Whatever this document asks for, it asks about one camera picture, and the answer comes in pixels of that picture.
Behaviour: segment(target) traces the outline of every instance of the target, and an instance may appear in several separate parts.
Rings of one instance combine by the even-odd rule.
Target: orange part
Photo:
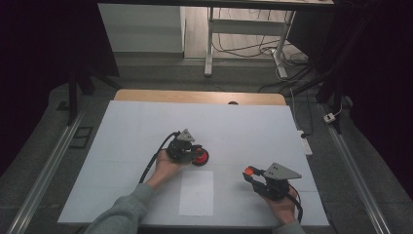
[[[252,176],[254,174],[254,169],[247,167],[245,168],[244,173],[247,174],[248,176]]]

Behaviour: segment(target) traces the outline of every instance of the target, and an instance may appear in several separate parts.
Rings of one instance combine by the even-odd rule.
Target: wall
[[[184,8],[98,4],[113,52],[182,53]]]

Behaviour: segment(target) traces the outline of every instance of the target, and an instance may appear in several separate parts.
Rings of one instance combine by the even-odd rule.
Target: dark floor
[[[141,66],[120,66],[122,78],[114,79],[124,88],[157,90],[190,90],[216,92],[256,93],[262,85],[277,81],[275,66],[271,62],[215,61],[211,78],[204,77],[201,61],[158,60],[157,63],[141,62]],[[289,69],[293,74],[296,69]],[[93,142],[107,104],[116,91],[94,79],[94,95],[80,96],[85,103],[85,116],[79,128],[92,128],[90,140],[73,139],[46,191],[40,206],[31,219],[26,233],[82,233],[79,226],[56,224],[77,174],[83,165]],[[326,124],[321,119],[314,94],[318,88],[295,97],[294,106],[297,124],[309,133],[308,141],[314,154],[308,157],[321,200],[332,226],[304,227],[307,233],[376,233],[365,206],[360,201],[354,184],[331,138]],[[280,87],[263,90],[278,93]],[[0,233],[6,233],[15,215],[29,192],[36,177],[65,129],[67,110],[58,109],[67,101],[68,91],[64,85],[52,91],[50,104],[41,122],[26,142],[12,166],[0,178]],[[292,106],[292,99],[287,100]],[[413,230],[413,203],[394,175],[368,140],[357,130],[349,117],[349,109],[342,111],[343,136],[377,200],[392,233],[411,233]],[[229,229],[153,229],[142,228],[141,233],[271,233],[270,230]]]

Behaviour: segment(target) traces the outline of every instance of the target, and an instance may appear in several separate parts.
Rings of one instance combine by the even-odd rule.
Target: gray sleeve
[[[305,234],[300,223],[295,220],[277,229],[278,234]]]
[[[154,193],[150,186],[140,183],[130,195],[120,197],[111,209],[98,216],[85,234],[136,234]]]

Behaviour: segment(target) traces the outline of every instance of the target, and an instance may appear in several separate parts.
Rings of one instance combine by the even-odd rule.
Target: white board
[[[142,224],[276,226],[267,204],[244,181],[242,172],[247,166],[266,170],[277,162],[303,176],[290,181],[303,200],[302,224],[328,225],[288,106],[115,100],[58,222],[92,222],[117,198],[134,190],[164,139],[184,129],[209,152],[205,166],[184,171],[213,172],[213,215],[179,215],[182,175],[178,175],[157,191]]]

